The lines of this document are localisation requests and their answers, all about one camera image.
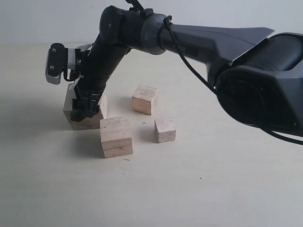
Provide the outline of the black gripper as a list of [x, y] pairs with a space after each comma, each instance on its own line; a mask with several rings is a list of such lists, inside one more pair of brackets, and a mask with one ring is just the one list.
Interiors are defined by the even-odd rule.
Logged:
[[73, 88], [75, 98], [72, 99], [70, 120], [81, 122], [86, 116], [100, 113], [98, 102], [107, 83], [107, 58], [102, 54], [82, 54], [75, 72], [78, 82]]

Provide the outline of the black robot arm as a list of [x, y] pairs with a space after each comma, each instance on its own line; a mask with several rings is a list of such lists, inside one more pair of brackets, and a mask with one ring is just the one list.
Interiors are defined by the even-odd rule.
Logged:
[[71, 119], [93, 117], [106, 83], [131, 50], [165, 51], [206, 65], [203, 83], [236, 121], [266, 133], [303, 134], [303, 36], [266, 27], [177, 25], [152, 9], [104, 9], [80, 61]]

